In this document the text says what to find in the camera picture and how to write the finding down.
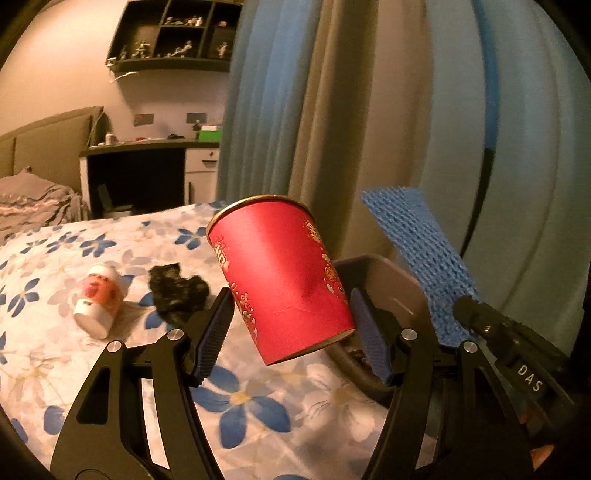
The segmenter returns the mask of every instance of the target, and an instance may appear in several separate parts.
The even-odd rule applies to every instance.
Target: gray blanket
[[[20,231],[81,220],[88,220],[88,208],[70,187],[25,170],[0,179],[0,246]]]

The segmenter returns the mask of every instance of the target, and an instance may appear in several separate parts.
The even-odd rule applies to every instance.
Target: bed
[[[226,285],[203,236],[221,207],[190,205],[46,227],[20,232],[2,247],[0,404],[45,466],[106,343],[118,338],[143,345],[165,333],[167,325],[152,306],[148,270],[179,262],[183,276],[198,274],[209,283],[211,299]],[[131,282],[105,341],[91,339],[72,316],[77,285],[97,262],[113,265]],[[152,458],[167,466],[149,381],[142,390]],[[266,367],[240,315],[193,400],[228,480],[360,478],[387,413],[343,377],[324,351]],[[419,465],[430,446],[426,437]]]
[[[0,135],[0,246],[20,230],[87,219],[80,152],[103,138],[107,125],[94,106]]]

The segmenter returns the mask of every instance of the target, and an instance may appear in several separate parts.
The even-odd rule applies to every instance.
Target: desk
[[[145,213],[215,200],[219,142],[144,140],[90,147],[80,153],[82,197],[102,217],[96,188],[106,184],[114,205]]]

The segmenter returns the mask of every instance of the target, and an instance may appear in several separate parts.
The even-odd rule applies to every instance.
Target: beige curtain
[[[361,191],[409,185],[426,150],[433,62],[423,0],[325,0],[289,195],[333,258],[394,257]]]

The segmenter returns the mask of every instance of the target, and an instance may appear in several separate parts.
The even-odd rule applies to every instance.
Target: green box
[[[219,142],[222,140],[221,130],[201,130],[199,140],[202,142]]]

